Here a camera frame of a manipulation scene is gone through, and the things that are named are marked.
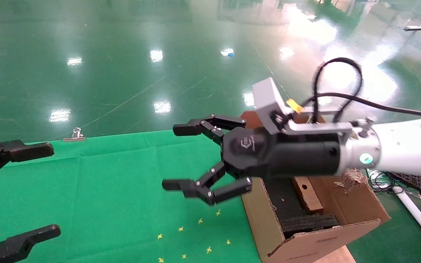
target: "box flap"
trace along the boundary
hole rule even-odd
[[[241,199],[259,257],[264,261],[285,238],[261,178],[253,178],[253,190]]]
[[[379,226],[372,220],[309,233],[297,233],[282,243],[264,263],[311,263]]]
[[[338,176],[310,177],[309,180],[324,208],[323,213],[333,213],[341,225],[378,218],[384,223],[391,219],[367,183],[346,194],[334,183],[341,181]]]
[[[318,259],[315,263],[355,263],[355,260],[347,246],[343,246]]]

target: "cardboard box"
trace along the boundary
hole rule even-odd
[[[245,111],[241,117],[247,120],[247,128],[262,126],[254,111]],[[295,121],[306,123],[308,118]],[[309,182],[323,207],[321,213],[334,214],[340,226],[296,233],[286,240],[264,182],[253,178],[253,191],[242,196],[262,263],[313,263],[390,219],[368,184],[346,194],[334,184],[340,182],[337,176],[312,176]]]

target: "logo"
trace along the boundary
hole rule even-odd
[[[256,150],[254,148],[254,137],[251,135],[249,138],[244,137],[243,139],[241,139],[241,147],[243,147],[245,149],[249,149],[251,147],[251,149],[254,152]]]

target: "green mat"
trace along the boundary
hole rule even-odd
[[[158,131],[52,144],[54,156],[0,170],[0,241],[61,227],[25,262],[260,262],[240,198],[208,207],[162,190],[163,178],[197,179],[219,161],[204,136]]]

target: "green floor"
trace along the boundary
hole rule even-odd
[[[260,263],[241,198],[211,207],[161,187],[219,161],[207,138],[166,130],[53,147],[52,157],[0,170],[0,241],[53,223],[61,229],[24,263]]]
[[[420,22],[421,0],[0,0],[0,140],[237,115],[269,76],[301,101],[317,66],[337,56],[361,63],[362,97],[421,110],[421,32],[403,31]],[[352,72],[333,65],[321,90],[349,92]],[[358,104],[345,118],[366,113],[413,118]],[[356,261],[421,261],[421,228],[395,197],[380,198],[393,219],[349,246]]]

